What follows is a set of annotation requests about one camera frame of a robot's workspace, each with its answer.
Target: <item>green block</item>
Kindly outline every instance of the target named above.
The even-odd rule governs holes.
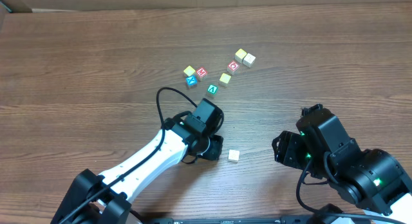
[[[218,92],[219,87],[215,85],[210,85],[209,88],[207,89],[207,95],[210,97],[214,97],[216,93]]]

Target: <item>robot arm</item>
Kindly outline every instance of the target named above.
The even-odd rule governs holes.
[[[103,176],[103,183],[108,185],[121,174],[124,174],[130,168],[136,165],[136,162],[141,162],[147,155],[149,155],[160,143],[162,137],[162,130],[158,132],[155,138],[150,141],[145,147],[135,153],[133,156],[115,166],[112,169],[101,172],[99,175]],[[188,145],[183,142],[182,137],[171,130],[165,132],[164,142],[158,152],[152,156],[145,164],[134,170],[131,174],[126,176],[122,181],[114,184],[112,190],[120,194],[124,192],[127,196],[126,200],[133,203],[135,198],[144,188],[146,188],[157,176],[159,176],[166,169],[179,163],[187,152]]]
[[[223,111],[205,98],[193,113],[186,111],[167,118],[164,130],[160,130],[149,144],[126,161],[98,176],[88,169],[81,172],[71,184],[51,223],[126,223],[131,203],[137,195],[187,154],[196,159],[219,159],[223,138],[215,133],[222,123]],[[92,204],[94,201],[106,206],[103,212]]]
[[[408,205],[403,204],[412,204],[412,180],[394,157],[380,149],[361,151],[339,119],[321,104],[304,108],[296,127],[299,134],[283,131],[272,142],[275,161],[326,178],[343,200],[367,214],[411,223],[404,212]],[[318,214],[342,213],[299,203]]]

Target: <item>green led light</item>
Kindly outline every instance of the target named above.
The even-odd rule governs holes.
[[[374,183],[376,186],[379,186],[379,185],[382,183],[382,181],[378,178],[378,179],[374,180],[373,183]]]

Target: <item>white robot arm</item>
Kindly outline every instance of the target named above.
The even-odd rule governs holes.
[[[99,175],[104,176],[103,183],[110,184],[113,180],[124,174],[130,168],[136,165],[136,162],[141,162],[147,155],[149,155],[160,143],[162,137],[162,130],[158,132],[155,138],[150,141],[145,147],[135,153],[133,156],[115,166],[112,169],[101,172]],[[126,176],[122,181],[114,184],[111,189],[120,194],[124,192],[127,196],[126,200],[133,203],[137,195],[144,188],[146,188],[157,176],[159,176],[166,169],[179,163],[187,152],[187,144],[183,142],[182,137],[177,135],[172,130],[165,132],[165,139],[160,147],[146,163],[134,170],[131,174]]]
[[[410,193],[403,195],[393,205],[391,205],[392,214],[385,216],[376,212],[364,210],[365,214],[373,215],[377,217],[390,218],[393,220],[401,221],[406,224],[412,223],[412,195]],[[385,221],[375,221],[376,224],[387,224]],[[338,218],[332,224],[355,224],[351,218]]]

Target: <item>blue block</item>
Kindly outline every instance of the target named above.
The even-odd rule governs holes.
[[[195,76],[190,76],[190,77],[186,78],[186,83],[187,83],[187,86],[189,86],[191,88],[191,87],[197,85],[198,80],[196,79]]]

